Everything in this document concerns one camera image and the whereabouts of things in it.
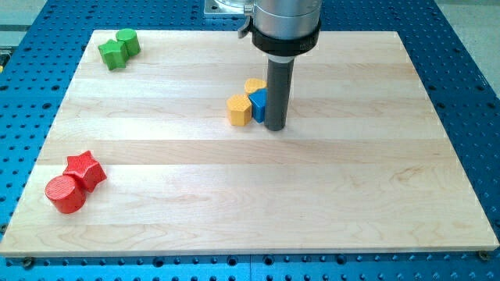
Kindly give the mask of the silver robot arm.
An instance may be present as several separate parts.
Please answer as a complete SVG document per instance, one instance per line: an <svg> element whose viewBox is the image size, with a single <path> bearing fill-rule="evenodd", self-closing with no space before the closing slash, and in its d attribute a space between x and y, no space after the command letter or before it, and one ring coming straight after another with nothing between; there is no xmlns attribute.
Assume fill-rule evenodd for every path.
<svg viewBox="0 0 500 281"><path fill-rule="evenodd" d="M254 0L244 7L239 38L252 43L274 62L286 63L316 46L320 34L321 0Z"/></svg>

